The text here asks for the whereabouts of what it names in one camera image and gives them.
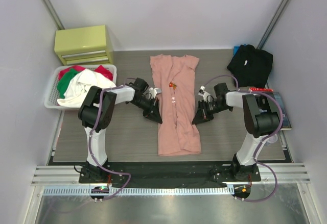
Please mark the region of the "pink printed t-shirt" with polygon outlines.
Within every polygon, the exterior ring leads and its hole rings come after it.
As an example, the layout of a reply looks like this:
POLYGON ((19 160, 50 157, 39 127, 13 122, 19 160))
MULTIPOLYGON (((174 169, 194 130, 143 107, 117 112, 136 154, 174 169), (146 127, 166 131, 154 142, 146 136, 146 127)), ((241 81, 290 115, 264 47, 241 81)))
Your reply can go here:
POLYGON ((158 154, 178 156, 201 153, 200 133, 195 117, 195 70, 199 58, 158 55, 150 57, 154 86, 161 89, 158 126, 158 154))

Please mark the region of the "white plastic basket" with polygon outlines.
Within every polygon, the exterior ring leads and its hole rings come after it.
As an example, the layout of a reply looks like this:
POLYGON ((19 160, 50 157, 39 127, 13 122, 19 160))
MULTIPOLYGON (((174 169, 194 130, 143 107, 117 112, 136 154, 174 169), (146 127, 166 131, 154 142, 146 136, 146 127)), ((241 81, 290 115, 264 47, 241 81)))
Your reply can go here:
MULTIPOLYGON (((117 68, 115 65, 112 64, 102 64, 102 66, 110 71, 113 74, 113 82, 116 83, 116 77, 117 77, 117 68)), ((59 98, 59 91, 57 89, 57 84, 59 82, 59 73, 60 71, 70 68, 71 65, 69 66, 60 66, 55 69, 53 72, 51 78, 49 79, 49 83, 46 87, 46 92, 45 92, 45 98, 44 98, 44 106, 49 109, 58 109, 58 110, 70 110, 72 108, 67 108, 60 106, 57 103, 57 99, 59 98)))

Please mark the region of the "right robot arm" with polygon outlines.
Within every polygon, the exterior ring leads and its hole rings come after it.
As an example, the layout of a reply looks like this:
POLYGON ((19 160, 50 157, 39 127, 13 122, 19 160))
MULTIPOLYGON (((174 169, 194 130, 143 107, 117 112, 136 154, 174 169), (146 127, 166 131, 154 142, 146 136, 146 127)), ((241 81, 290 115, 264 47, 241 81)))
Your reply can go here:
POLYGON ((263 146, 276 135, 283 125, 280 105, 268 93, 260 91, 230 91, 225 83, 214 87, 216 96, 212 97, 204 86, 198 94, 202 99, 192 121, 194 125, 209 122, 216 113, 234 108, 243 110, 246 136, 241 148, 234 154, 229 167, 214 167, 213 178, 216 182, 250 181, 258 171, 257 157, 263 146))

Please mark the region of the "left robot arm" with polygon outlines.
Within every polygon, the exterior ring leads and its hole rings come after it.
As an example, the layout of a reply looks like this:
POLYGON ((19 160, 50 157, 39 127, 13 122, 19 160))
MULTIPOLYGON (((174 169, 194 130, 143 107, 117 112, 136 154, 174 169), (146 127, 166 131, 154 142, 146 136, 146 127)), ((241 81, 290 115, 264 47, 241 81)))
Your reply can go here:
POLYGON ((88 150, 86 163, 79 171, 80 183, 103 183, 113 174, 113 171, 106 167, 108 157, 105 135, 115 105, 131 103, 142 109, 144 118, 161 124, 157 98, 159 94, 160 88, 149 87, 141 78, 114 88, 90 88, 78 112, 78 118, 86 132, 88 150))

